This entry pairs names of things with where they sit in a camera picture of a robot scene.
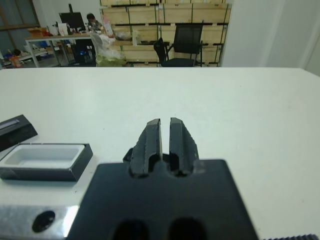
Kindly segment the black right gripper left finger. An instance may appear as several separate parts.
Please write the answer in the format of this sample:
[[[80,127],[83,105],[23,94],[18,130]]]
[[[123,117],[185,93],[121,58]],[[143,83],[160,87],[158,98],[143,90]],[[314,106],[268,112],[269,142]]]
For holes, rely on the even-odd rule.
[[[149,121],[140,134],[129,158],[130,172],[135,178],[146,177],[162,160],[161,120]]]

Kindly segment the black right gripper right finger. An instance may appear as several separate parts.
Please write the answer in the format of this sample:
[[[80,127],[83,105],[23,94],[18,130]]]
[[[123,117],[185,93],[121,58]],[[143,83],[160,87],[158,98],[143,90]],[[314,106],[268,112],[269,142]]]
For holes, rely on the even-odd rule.
[[[176,177],[186,177],[199,160],[198,148],[184,122],[176,117],[169,126],[169,169]]]

